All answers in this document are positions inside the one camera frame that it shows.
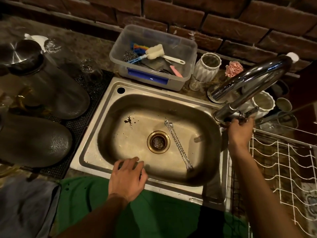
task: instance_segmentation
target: stainless steel sink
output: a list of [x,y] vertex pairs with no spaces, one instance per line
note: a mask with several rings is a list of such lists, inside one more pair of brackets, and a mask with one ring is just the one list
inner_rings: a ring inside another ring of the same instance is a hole
[[[149,175],[146,189],[224,209],[229,157],[212,114],[217,104],[113,78],[71,163],[71,168],[109,178],[113,164],[138,156]],[[193,165],[188,171],[164,121]],[[153,132],[163,134],[153,147]]]

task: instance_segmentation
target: chrome faucet spout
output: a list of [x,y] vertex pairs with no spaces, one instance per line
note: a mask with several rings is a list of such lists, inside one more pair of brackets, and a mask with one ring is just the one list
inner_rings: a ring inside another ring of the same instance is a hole
[[251,99],[257,93],[267,89],[273,83],[275,83],[281,76],[289,71],[291,65],[298,61],[298,59],[299,57],[295,53],[288,53],[285,56],[278,56],[254,65],[248,70],[239,73],[234,78],[225,82],[211,93],[213,100],[218,101],[229,92],[235,91],[236,89],[246,85],[248,82],[264,76],[263,79],[257,82],[252,88],[246,90],[245,93],[238,97],[235,101],[226,104],[219,111],[215,112],[214,118],[217,121],[222,122],[225,118],[231,117],[232,115],[235,117],[237,109],[242,104]]

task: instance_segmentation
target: sink drain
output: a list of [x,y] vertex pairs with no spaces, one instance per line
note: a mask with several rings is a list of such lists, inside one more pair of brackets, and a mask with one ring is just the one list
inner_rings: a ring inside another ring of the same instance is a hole
[[147,146],[155,154],[162,154],[168,150],[171,141],[167,133],[154,131],[147,138]]

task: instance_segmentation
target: green cloth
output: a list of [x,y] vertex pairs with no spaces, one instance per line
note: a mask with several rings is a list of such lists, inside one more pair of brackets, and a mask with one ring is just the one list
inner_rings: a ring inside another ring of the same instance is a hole
[[[102,205],[109,180],[87,176],[61,180],[61,195],[55,223],[61,233]],[[229,213],[148,190],[121,213],[118,238],[247,237],[247,226]]]

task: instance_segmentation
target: pink carnation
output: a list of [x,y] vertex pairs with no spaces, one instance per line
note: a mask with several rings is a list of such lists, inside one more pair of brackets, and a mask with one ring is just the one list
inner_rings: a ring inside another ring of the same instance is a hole
[[237,61],[229,62],[229,65],[226,66],[225,75],[229,78],[232,78],[243,71],[242,65]]

